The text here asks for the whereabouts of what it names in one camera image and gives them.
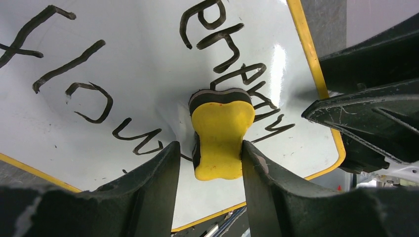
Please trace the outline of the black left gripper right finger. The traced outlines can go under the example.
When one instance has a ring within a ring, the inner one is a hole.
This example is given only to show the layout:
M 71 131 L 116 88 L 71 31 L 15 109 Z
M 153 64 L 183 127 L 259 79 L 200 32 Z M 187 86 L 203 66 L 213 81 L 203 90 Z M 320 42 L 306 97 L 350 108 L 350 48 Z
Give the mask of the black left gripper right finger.
M 311 183 L 267 158 L 251 142 L 241 151 L 253 237 L 416 237 L 419 190 L 339 192 Z

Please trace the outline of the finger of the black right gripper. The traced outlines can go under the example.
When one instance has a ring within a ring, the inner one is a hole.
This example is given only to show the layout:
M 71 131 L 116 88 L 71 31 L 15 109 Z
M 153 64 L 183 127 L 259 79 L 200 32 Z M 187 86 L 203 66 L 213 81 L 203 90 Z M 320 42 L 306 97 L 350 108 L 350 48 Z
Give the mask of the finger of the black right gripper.
M 398 163 L 419 159 L 418 79 L 317 100 L 301 116 Z
M 419 16 L 319 59 L 329 91 L 353 93 L 419 77 Z

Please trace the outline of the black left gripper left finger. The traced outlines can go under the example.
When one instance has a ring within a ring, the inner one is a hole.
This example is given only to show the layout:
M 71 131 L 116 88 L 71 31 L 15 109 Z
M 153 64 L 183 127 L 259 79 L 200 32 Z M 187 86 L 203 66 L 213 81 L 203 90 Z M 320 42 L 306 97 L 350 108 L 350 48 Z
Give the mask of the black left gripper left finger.
M 168 237 L 180 170 L 180 144 L 95 191 L 2 185 L 3 237 Z

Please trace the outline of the yellow whiteboard eraser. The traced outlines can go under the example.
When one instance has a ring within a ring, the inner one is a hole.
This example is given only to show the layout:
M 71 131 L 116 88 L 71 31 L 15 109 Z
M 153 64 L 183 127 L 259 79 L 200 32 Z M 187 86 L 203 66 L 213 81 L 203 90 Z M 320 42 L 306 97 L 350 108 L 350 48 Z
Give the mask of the yellow whiteboard eraser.
M 241 177 L 243 138 L 255 118 L 250 95 L 240 88 L 203 89 L 190 97 L 188 105 L 196 141 L 192 152 L 195 178 Z

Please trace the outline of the yellow framed whiteboard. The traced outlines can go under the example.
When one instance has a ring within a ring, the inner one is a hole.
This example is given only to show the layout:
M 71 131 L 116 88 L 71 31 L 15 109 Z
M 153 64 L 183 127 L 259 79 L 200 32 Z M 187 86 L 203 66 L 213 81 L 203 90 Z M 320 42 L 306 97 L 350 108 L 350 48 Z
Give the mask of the yellow framed whiteboard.
M 206 130 L 250 114 L 245 139 L 308 180 L 344 161 L 341 135 L 301 116 L 328 91 L 298 0 L 0 3 L 1 160 L 77 192 L 178 141 L 174 231 L 245 205 L 239 161 L 192 165 L 190 97 L 231 88 L 251 105 Z

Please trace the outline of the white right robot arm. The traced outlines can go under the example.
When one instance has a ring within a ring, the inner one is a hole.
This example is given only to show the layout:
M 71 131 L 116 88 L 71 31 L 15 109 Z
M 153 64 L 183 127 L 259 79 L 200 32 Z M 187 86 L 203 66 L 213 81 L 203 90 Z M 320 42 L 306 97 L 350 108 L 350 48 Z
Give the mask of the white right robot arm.
M 328 99 L 302 117 L 337 130 L 340 168 L 384 183 L 419 181 L 419 17 L 320 59 Z

